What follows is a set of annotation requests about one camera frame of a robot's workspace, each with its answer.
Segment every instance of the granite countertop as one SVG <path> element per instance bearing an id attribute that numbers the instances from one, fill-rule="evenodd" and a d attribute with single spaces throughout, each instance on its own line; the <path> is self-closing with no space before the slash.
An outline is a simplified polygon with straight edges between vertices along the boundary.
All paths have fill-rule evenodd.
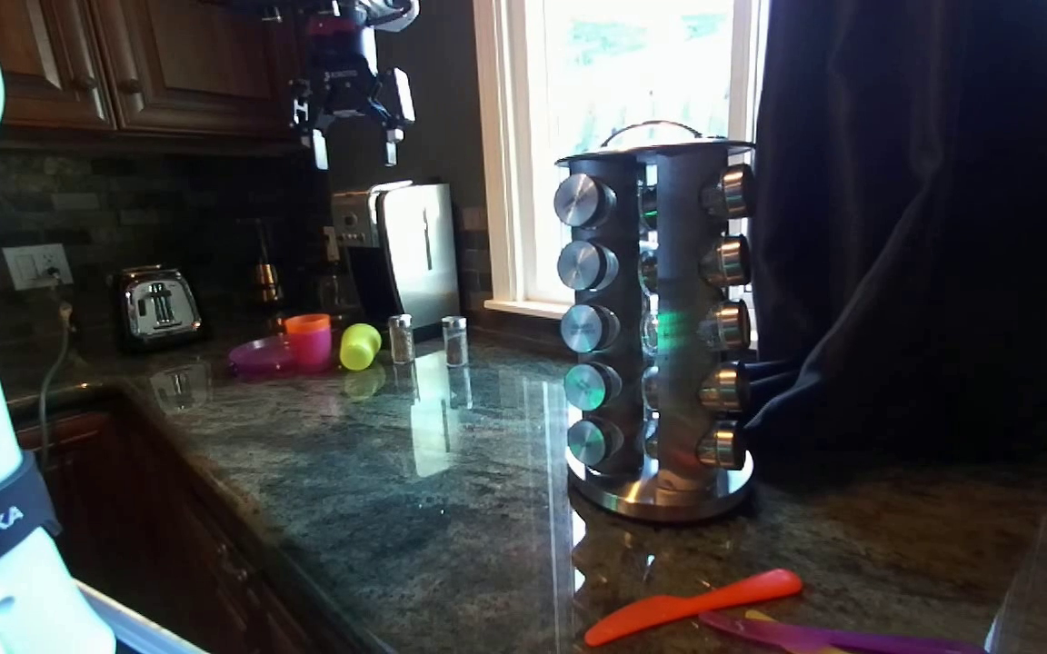
<path id="1" fill-rule="evenodd" d="M 778 619 L 981 642 L 1047 520 L 1033 462 L 755 481 L 712 524 L 634 524 L 566 491 L 564 359 L 477 337 L 469 368 L 421 346 L 415 373 L 238 382 L 226 353 L 77 353 L 60 386 L 123 386 L 376 650 L 585 650 L 628 601 L 768 568 L 809 581 Z M 0 371 L 37 390 L 25 357 Z M 605 650 L 759 648 L 681 620 Z"/>

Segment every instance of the dark curtain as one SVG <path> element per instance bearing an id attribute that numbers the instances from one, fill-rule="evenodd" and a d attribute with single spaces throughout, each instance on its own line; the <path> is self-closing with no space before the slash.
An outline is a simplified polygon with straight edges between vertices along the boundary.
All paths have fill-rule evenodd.
<path id="1" fill-rule="evenodd" d="M 755 145 L 755 459 L 1033 452 L 1047 0 L 775 0 Z"/>

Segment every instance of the orange spatula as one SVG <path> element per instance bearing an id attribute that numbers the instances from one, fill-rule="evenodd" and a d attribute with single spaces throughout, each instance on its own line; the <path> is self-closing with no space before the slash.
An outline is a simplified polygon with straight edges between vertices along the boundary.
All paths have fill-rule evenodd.
<path id="1" fill-rule="evenodd" d="M 611 638 L 627 638 L 634 631 L 654 629 L 654 624 L 669 624 L 669 620 L 685 620 L 706 612 L 729 612 L 729 608 L 746 608 L 746 604 L 772 604 L 772 601 L 787 601 L 805 591 L 805 579 L 787 571 L 787 568 L 772 568 L 764 575 L 752 579 L 738 579 L 732 586 L 709 589 L 701 595 L 646 595 L 638 601 L 606 619 L 602 619 L 588 631 L 585 642 L 588 648 L 605 648 Z"/>

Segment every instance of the electrical outlet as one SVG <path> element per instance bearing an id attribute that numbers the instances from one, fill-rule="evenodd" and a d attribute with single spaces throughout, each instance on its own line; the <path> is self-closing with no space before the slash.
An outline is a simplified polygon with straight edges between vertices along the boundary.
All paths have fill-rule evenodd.
<path id="1" fill-rule="evenodd" d="M 14 290 L 77 282 L 61 245 L 3 246 L 3 258 L 8 258 Z"/>

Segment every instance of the toaster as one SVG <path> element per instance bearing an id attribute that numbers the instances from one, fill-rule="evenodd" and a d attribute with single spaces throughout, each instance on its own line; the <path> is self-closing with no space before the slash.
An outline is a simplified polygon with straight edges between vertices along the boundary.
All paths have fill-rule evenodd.
<path id="1" fill-rule="evenodd" d="M 126 265 L 116 273 L 116 346 L 156 353 L 206 337 L 200 298 L 183 268 Z"/>

